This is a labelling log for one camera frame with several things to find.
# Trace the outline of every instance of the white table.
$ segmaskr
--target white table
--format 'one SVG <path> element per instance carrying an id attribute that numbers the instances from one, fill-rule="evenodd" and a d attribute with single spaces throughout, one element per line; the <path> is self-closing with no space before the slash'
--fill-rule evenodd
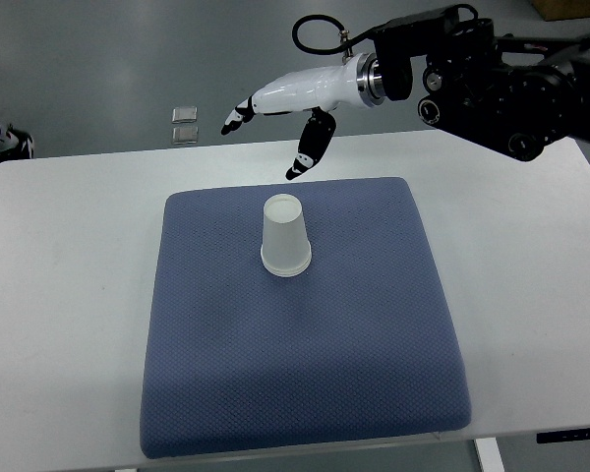
<path id="1" fill-rule="evenodd" d="M 166 198 L 282 183 L 296 148 L 0 165 L 0 471 L 166 462 L 147 461 L 139 443 Z M 439 131 L 338 138 L 301 180 L 379 176 L 406 179 L 421 212 L 465 360 L 472 423 L 440 438 L 210 460 L 590 427 L 590 167 L 575 142 L 520 163 Z"/>

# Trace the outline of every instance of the black shoe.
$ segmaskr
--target black shoe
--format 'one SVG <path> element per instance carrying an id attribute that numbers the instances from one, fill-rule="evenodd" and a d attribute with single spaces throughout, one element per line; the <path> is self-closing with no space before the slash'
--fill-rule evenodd
<path id="1" fill-rule="evenodd" d="M 14 130 L 9 125 L 9 133 L 18 138 L 18 145 L 7 150 L 0 152 L 0 162 L 7 160 L 19 160 L 19 159 L 33 159 L 34 142 L 32 137 L 26 131 Z"/>

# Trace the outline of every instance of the upside-down cup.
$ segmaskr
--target upside-down cup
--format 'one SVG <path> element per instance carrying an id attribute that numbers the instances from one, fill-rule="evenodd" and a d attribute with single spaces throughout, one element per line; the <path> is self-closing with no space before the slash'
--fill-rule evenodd
<path id="1" fill-rule="evenodd" d="M 266 270 L 292 277 L 311 263 L 311 243 L 301 202 L 292 195 L 274 195 L 265 202 L 261 258 Z"/>

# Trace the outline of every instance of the blue cushion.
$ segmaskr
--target blue cushion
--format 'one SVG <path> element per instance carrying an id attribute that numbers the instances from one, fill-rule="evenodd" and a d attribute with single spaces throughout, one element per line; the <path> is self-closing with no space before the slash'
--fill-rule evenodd
<path id="1" fill-rule="evenodd" d="M 260 257 L 263 205 L 302 202 L 300 275 Z M 399 178 L 171 196 L 143 386 L 149 458 L 460 429 L 463 361 L 428 240 Z"/>

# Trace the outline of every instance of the gray floor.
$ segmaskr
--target gray floor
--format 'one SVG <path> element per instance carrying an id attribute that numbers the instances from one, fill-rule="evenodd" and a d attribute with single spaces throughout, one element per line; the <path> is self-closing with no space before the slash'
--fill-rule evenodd
<path id="1" fill-rule="evenodd" d="M 297 139 L 308 116 L 257 117 L 220 136 L 232 107 L 287 72 L 338 64 L 291 42 L 293 23 L 310 13 L 336 16 L 353 34 L 449 0 L 0 0 L 0 121 L 30 131 L 38 157 L 171 148 L 171 111 L 199 108 L 197 146 Z M 543 22 L 527 0 L 477 0 L 497 34 L 577 36 L 590 19 Z M 335 31 L 302 29 L 311 44 L 335 45 Z M 373 51 L 363 43 L 356 52 Z M 336 134 L 425 129 L 416 104 L 423 60 L 413 62 L 410 99 L 374 110 L 339 107 Z M 590 145 L 581 144 L 590 162 Z M 499 439 L 507 472 L 590 471 L 590 442 L 537 445 Z M 404 446 L 207 464 L 228 470 L 478 470 L 471 443 Z"/>

